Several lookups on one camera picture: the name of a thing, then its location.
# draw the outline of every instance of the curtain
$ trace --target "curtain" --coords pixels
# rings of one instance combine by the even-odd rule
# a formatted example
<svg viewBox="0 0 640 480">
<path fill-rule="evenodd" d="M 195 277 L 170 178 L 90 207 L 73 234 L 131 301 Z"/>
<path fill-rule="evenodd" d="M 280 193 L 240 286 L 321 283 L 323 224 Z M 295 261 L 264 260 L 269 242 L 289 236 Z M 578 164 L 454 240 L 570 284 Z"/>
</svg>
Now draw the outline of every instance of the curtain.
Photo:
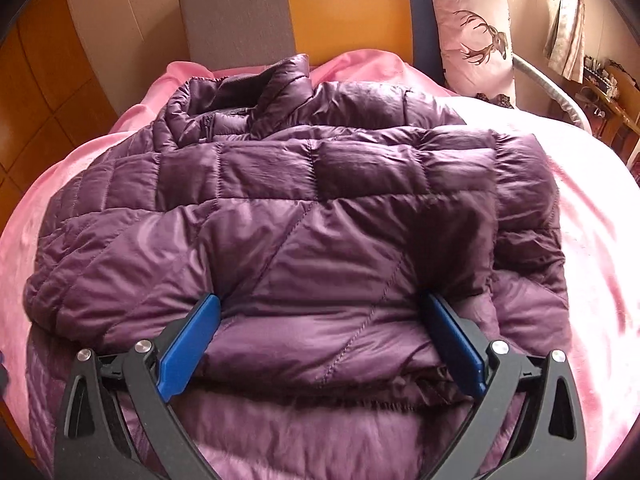
<svg viewBox="0 0 640 480">
<path fill-rule="evenodd" d="M 559 0 L 556 20 L 546 40 L 549 66 L 564 78 L 582 82 L 584 0 Z"/>
</svg>

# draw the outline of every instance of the deer head print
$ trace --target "deer head print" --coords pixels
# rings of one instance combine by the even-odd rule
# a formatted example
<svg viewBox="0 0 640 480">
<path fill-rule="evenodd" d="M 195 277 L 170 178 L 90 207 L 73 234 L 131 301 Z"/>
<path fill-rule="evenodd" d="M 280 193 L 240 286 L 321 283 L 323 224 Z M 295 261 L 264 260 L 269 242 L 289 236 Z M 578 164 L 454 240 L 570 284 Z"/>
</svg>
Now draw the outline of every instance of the deer head print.
<svg viewBox="0 0 640 480">
<path fill-rule="evenodd" d="M 469 63 L 473 63 L 476 65 L 481 65 L 484 62 L 489 62 L 492 52 L 500 52 L 502 54 L 503 59 L 507 59 L 507 49 L 509 47 L 509 43 L 507 42 L 507 35 L 504 32 L 499 32 L 497 28 L 493 25 L 489 25 L 486 20 L 476 14 L 475 12 L 471 12 L 470 10 L 457 10 L 455 14 L 461 14 L 463 23 L 461 27 L 466 27 L 470 23 L 480 22 L 475 28 L 484 27 L 484 31 L 488 32 L 491 35 L 491 43 L 480 50 L 473 50 L 469 48 L 464 43 L 462 46 L 466 49 L 462 51 L 465 59 L 468 60 Z"/>
</svg>

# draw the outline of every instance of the blue gripper pad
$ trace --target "blue gripper pad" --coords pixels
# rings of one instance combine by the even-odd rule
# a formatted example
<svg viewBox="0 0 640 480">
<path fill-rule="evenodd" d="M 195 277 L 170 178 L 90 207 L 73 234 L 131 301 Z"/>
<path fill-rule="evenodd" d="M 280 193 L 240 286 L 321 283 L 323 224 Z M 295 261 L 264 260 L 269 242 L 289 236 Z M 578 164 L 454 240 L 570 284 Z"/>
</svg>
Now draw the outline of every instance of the blue gripper pad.
<svg viewBox="0 0 640 480">
<path fill-rule="evenodd" d="M 160 359 L 158 392 L 164 402 L 184 391 L 219 326 L 220 300 L 209 294 Z"/>
<path fill-rule="evenodd" d="M 474 332 L 475 339 L 484 338 L 478 326 L 471 320 L 458 317 L 439 296 L 423 293 L 419 303 L 422 321 L 433 345 L 460 391 L 475 399 L 484 397 L 486 365 L 465 334 L 465 330 L 469 330 Z"/>
</svg>

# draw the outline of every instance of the silver screw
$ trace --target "silver screw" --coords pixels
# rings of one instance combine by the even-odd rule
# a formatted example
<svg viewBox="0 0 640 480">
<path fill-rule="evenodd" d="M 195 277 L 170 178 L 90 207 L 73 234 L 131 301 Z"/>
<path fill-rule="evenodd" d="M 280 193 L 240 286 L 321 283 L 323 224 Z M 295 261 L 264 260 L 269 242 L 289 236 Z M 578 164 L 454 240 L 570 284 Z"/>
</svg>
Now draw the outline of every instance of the silver screw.
<svg viewBox="0 0 640 480">
<path fill-rule="evenodd" d="M 146 354 L 151 350 L 151 341 L 149 339 L 143 339 L 138 341 L 134 347 L 139 354 Z"/>
<path fill-rule="evenodd" d="M 505 355 L 509 353 L 509 345 L 505 341 L 494 341 L 491 343 L 492 350 L 498 355 Z"/>
<path fill-rule="evenodd" d="M 88 361 L 89 357 L 91 357 L 91 350 L 89 350 L 88 348 L 83 348 L 78 352 L 76 357 L 78 358 L 78 361 Z"/>
<path fill-rule="evenodd" d="M 551 358 L 557 363 L 564 363 L 566 361 L 566 354 L 562 350 L 554 350 L 551 352 Z"/>
</svg>

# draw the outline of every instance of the pink pillow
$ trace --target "pink pillow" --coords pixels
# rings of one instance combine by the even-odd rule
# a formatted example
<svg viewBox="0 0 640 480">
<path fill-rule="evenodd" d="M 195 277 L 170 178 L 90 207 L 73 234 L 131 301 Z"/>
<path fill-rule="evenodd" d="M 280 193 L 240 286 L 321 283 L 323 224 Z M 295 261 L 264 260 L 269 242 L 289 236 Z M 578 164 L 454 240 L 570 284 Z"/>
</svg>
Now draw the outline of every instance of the pink pillow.
<svg viewBox="0 0 640 480">
<path fill-rule="evenodd" d="M 469 97 L 505 94 L 515 105 L 507 0 L 433 0 L 433 7 L 449 87 Z"/>
</svg>

